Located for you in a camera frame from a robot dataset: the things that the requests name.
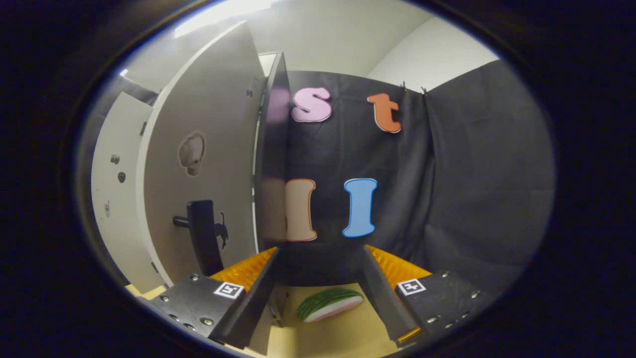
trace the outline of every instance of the pink letter s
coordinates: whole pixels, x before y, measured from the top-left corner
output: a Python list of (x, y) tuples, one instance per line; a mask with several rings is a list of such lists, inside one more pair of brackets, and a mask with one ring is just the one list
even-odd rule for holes
[(300, 89), (294, 95), (296, 107), (291, 109), (291, 116), (297, 122), (322, 122), (331, 115), (331, 105), (325, 100), (331, 95), (324, 88)]

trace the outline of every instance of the foam letter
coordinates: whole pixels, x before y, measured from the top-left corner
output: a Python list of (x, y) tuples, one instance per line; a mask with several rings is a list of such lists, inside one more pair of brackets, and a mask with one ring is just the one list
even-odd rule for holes
[(389, 133), (397, 133), (402, 129), (402, 125), (399, 122), (393, 122), (391, 110), (397, 111), (399, 106), (397, 103), (391, 102), (388, 94), (375, 94), (367, 97), (366, 100), (373, 103), (375, 123), (381, 130)]
[(356, 238), (371, 234), (375, 226), (371, 223), (371, 198), (378, 187), (375, 179), (350, 179), (345, 182), (345, 190), (350, 194), (349, 226), (342, 234)]
[(322, 122), (331, 115), (331, 105), (326, 102), (331, 95), (324, 88), (300, 89), (294, 95), (296, 107), (291, 109), (291, 116), (297, 122)]
[(311, 241), (318, 237), (312, 230), (310, 200), (316, 183), (311, 179), (292, 179), (285, 184), (287, 240)]

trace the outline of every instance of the watermelon slice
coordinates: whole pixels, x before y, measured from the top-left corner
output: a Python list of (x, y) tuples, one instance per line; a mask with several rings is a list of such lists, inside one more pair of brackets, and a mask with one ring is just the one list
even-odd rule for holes
[(296, 315), (304, 322), (317, 322), (327, 317), (349, 310), (363, 301), (360, 293), (335, 288), (318, 292), (307, 297), (296, 310)]

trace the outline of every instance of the black border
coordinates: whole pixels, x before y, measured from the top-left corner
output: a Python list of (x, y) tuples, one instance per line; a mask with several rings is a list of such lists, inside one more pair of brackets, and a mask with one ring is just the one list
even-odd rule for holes
[[(14, 2), (3, 11), (8, 181), (3, 271), (7, 341), (29, 356), (210, 356), (146, 315), (93, 260), (74, 218), (77, 114), (130, 39), (196, 6), (183, 0)], [(630, 345), (634, 5), (593, 1), (433, 1), (498, 49), (545, 104), (558, 190), (542, 245), (501, 304), (428, 353), (619, 356)]]

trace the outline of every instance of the black fabric backdrop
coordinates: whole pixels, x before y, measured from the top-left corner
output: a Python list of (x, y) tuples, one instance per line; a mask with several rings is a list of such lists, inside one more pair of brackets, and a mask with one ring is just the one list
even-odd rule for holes
[[(290, 71), (291, 93), (324, 87), (333, 114), (291, 121), (287, 179), (316, 182), (310, 243), (329, 253), (368, 243), (429, 271), (452, 270), (500, 293), (541, 241), (555, 186), (553, 149), (541, 113), (502, 61), (421, 93), (356, 76)], [(398, 103), (391, 134), (375, 123), (368, 96)], [(344, 182), (374, 178), (375, 231), (346, 238)]]

